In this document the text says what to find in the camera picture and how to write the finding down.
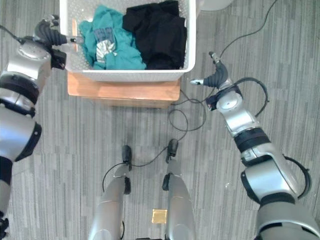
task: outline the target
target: wire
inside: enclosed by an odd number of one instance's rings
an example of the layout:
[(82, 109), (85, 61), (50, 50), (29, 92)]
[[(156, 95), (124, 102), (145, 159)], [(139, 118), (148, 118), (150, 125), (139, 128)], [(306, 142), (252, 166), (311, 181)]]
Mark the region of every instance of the wire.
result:
[(106, 171), (106, 173), (105, 173), (105, 175), (104, 175), (104, 177), (103, 177), (103, 179), (102, 179), (102, 191), (103, 191), (103, 192), (105, 192), (105, 185), (104, 185), (104, 183), (105, 183), (105, 179), (106, 179), (107, 174), (108, 174), (112, 169), (114, 169), (116, 166), (119, 166), (119, 165), (122, 165), (122, 164), (126, 164), (126, 163), (125, 163), (125, 162), (117, 163), (117, 164), (113, 165), (111, 168), (109, 168), (108, 171)]
[(264, 92), (264, 104), (263, 106), (261, 107), (261, 109), (258, 111), (258, 113), (255, 115), (255, 117), (258, 117), (266, 108), (268, 102), (269, 102), (269, 94), (268, 94), (268, 90), (267, 90), (267, 87), (266, 85), (264, 85), (263, 82), (259, 81), (258, 79), (254, 78), (254, 77), (244, 77), (244, 78), (241, 78), (240, 80), (236, 81), (234, 85), (239, 85), (239, 84), (242, 84), (244, 82), (256, 82), (257, 84), (259, 84)]
[(264, 17), (264, 22), (263, 22), (262, 26), (261, 26), (258, 30), (253, 31), (253, 32), (248, 33), (248, 34), (245, 34), (245, 35), (242, 35), (242, 36), (238, 36), (236, 39), (234, 39), (232, 42), (230, 42), (230, 43), (222, 50), (221, 55), (220, 55), (220, 58), (222, 58), (222, 55), (225, 53), (225, 51), (226, 51), (235, 41), (237, 41), (237, 40), (239, 40), (239, 39), (242, 39), (242, 38), (244, 38), (244, 37), (248, 37), (248, 36), (250, 36), (250, 35), (254, 35), (254, 34), (258, 33), (259, 31), (261, 31), (261, 30), (264, 28), (264, 26), (266, 25), (266, 22), (267, 22), (267, 19), (268, 19), (268, 15), (269, 15), (269, 13), (270, 13), (270, 10), (271, 10), (272, 7), (276, 4), (277, 1), (278, 1), (278, 0), (275, 0), (275, 1), (271, 4), (271, 6), (269, 7), (268, 12), (266, 13), (266, 15), (265, 15), (265, 17)]
[(138, 168), (140, 168), (140, 167), (144, 167), (144, 166), (147, 166), (147, 165), (149, 165), (149, 164), (152, 164), (167, 148), (168, 148), (168, 146), (166, 146), (164, 149), (162, 149), (162, 150), (158, 153), (158, 155), (155, 156), (155, 158), (152, 159), (151, 161), (149, 161), (149, 162), (147, 162), (147, 163), (145, 163), (145, 164), (141, 164), (141, 165), (132, 164), (132, 166), (133, 166), (133, 167), (138, 167)]
[(10, 32), (7, 28), (5, 28), (4, 26), (0, 25), (0, 29), (7, 32), (14, 40), (18, 41), (20, 44), (24, 43), (24, 40), (21, 37), (17, 37), (12, 32)]
[(298, 196), (298, 199), (304, 197), (305, 195), (307, 195), (307, 193), (310, 191), (311, 189), (311, 186), (312, 186), (312, 178), (310, 176), (310, 173), (309, 173), (309, 169), (306, 169), (300, 162), (298, 162), (297, 160), (291, 158), (291, 157), (288, 157), (288, 156), (285, 156), (283, 155), (284, 158), (288, 161), (291, 161), (293, 162), (294, 164), (296, 164), (300, 170), (302, 171), (303, 175), (304, 175), (304, 180), (305, 180), (305, 184), (304, 184), (304, 189), (303, 189), (303, 192)]
[(120, 239), (123, 239), (124, 235), (125, 235), (125, 222), (123, 220), (122, 220), (122, 226), (123, 226), (123, 232), (122, 232)]

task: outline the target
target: teal clothing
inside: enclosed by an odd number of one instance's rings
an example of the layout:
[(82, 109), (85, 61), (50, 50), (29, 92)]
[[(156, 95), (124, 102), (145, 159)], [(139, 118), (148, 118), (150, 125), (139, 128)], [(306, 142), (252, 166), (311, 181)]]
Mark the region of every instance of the teal clothing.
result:
[[(123, 15), (103, 5), (95, 10), (93, 21), (82, 21), (79, 25), (84, 38), (83, 53), (87, 61), (95, 70), (144, 70), (146, 64), (141, 53), (136, 48), (136, 41), (132, 33), (122, 28)], [(115, 42), (113, 52), (104, 55), (104, 62), (97, 61), (97, 30), (112, 29)]]

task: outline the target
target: robotic hand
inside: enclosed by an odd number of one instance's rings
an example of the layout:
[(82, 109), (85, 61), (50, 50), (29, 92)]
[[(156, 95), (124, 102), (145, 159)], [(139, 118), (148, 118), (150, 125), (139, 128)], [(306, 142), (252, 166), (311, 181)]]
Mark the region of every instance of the robotic hand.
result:
[(41, 136), (42, 128), (33, 119), (35, 104), (51, 68), (64, 69), (66, 53), (53, 49), (81, 38), (65, 36), (57, 30), (59, 17), (51, 15), (35, 27), (33, 36), (17, 38), (16, 56), (9, 60), (0, 75), (0, 239), (7, 233), (8, 208), (13, 162), (30, 156)]
[(217, 109), (224, 117), (246, 167), (241, 173), (242, 184), (248, 197), (260, 204), (255, 240), (319, 240), (315, 219), (298, 203), (299, 184), (285, 157), (244, 107), (241, 92), (220, 58), (209, 54), (216, 72), (191, 83), (219, 89), (206, 103), (210, 110)]

